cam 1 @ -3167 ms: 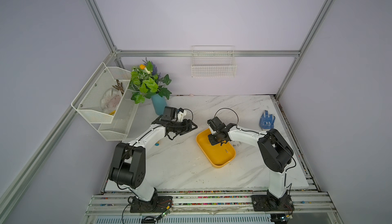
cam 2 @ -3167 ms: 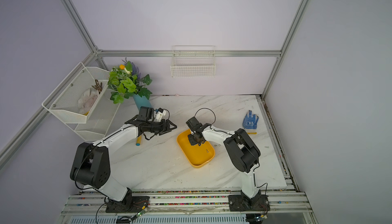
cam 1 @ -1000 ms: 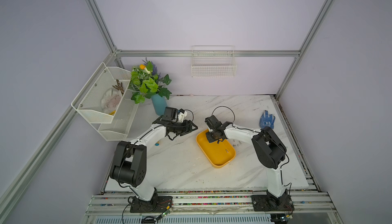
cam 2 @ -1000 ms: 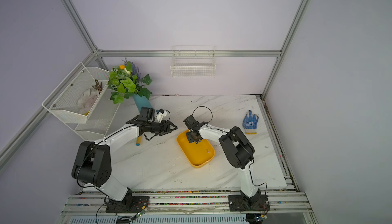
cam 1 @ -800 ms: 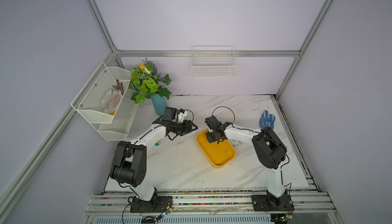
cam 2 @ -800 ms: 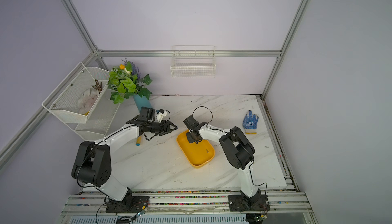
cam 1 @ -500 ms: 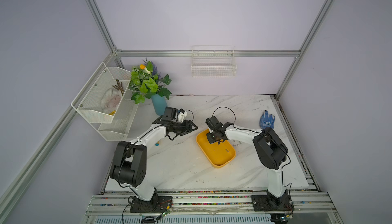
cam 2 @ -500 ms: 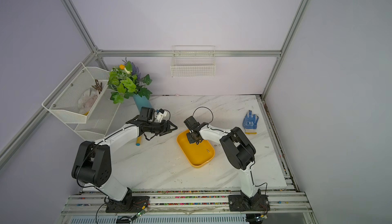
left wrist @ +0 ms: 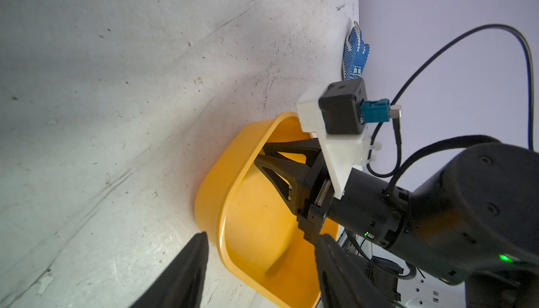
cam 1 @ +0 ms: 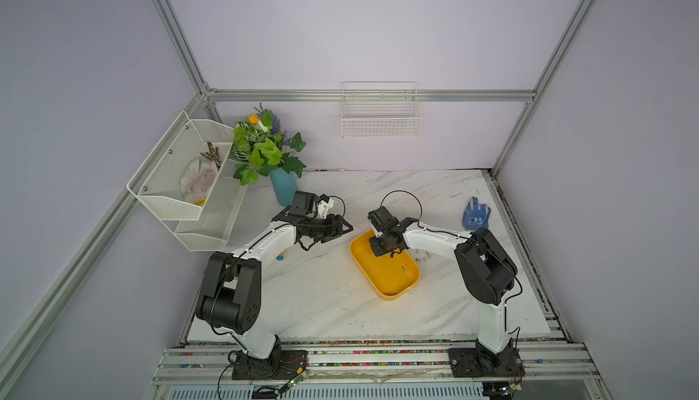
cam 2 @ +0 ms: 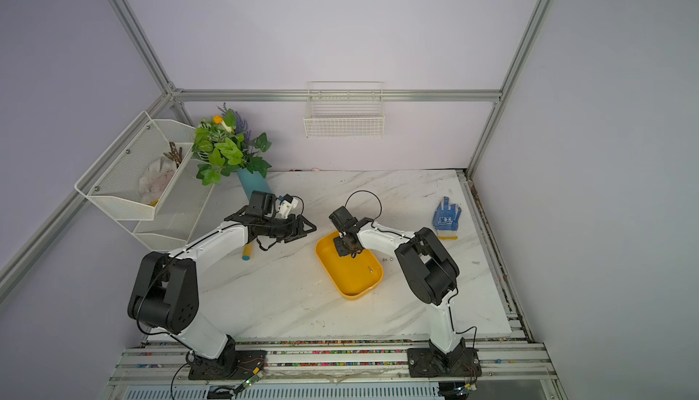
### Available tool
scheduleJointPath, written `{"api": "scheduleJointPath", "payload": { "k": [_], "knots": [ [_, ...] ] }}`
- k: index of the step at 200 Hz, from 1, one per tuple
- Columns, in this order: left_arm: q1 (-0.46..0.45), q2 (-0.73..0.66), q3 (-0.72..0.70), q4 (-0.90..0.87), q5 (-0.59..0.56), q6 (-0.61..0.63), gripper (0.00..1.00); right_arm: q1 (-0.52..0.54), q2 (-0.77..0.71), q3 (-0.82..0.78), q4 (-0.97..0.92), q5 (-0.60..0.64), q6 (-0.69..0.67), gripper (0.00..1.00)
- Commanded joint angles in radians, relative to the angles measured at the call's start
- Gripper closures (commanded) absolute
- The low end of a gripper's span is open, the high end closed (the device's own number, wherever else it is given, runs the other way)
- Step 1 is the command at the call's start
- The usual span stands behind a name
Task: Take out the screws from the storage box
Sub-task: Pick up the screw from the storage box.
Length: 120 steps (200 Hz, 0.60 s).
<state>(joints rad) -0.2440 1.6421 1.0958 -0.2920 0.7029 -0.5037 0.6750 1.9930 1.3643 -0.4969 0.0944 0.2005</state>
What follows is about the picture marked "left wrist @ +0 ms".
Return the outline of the blue dotted work glove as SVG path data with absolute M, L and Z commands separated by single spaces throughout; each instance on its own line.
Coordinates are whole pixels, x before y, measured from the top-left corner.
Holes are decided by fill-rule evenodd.
M 370 45 L 363 41 L 359 23 L 355 21 L 345 38 L 342 55 L 342 78 L 344 80 L 361 78 L 369 59 Z

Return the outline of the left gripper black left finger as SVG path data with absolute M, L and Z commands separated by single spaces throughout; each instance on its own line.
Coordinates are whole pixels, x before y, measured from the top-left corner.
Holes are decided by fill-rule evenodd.
M 199 307 L 208 259 L 207 233 L 197 233 L 131 307 Z

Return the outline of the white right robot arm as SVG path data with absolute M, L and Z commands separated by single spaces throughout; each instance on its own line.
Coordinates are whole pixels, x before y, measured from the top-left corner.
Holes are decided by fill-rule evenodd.
M 315 260 L 325 307 L 397 307 L 399 271 L 351 256 L 321 233 L 326 219 L 405 260 L 413 272 L 465 285 L 468 307 L 538 306 L 538 153 L 487 135 L 436 142 L 391 180 L 352 169 L 343 194 L 316 139 L 268 143 L 255 165 L 273 184 Z

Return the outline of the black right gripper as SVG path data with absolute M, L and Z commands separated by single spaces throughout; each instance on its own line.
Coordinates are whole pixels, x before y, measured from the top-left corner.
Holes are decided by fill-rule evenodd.
M 293 215 L 304 240 L 316 244 L 326 221 L 334 186 L 317 138 L 267 142 L 255 166 L 273 184 Z M 295 161 L 299 155 L 305 163 Z

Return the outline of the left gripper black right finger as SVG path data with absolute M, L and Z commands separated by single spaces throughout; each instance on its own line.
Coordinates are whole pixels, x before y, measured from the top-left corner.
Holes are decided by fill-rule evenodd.
M 325 307 L 389 307 L 364 271 L 350 259 L 332 236 L 322 235 L 315 244 L 315 260 Z

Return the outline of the yellow plastic storage box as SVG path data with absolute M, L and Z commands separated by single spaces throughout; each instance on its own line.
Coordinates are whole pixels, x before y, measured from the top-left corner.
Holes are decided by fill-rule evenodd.
M 224 266 L 279 307 L 315 307 L 321 295 L 314 246 L 254 165 L 267 142 L 309 139 L 296 113 L 245 126 L 213 165 L 195 199 L 195 220 Z

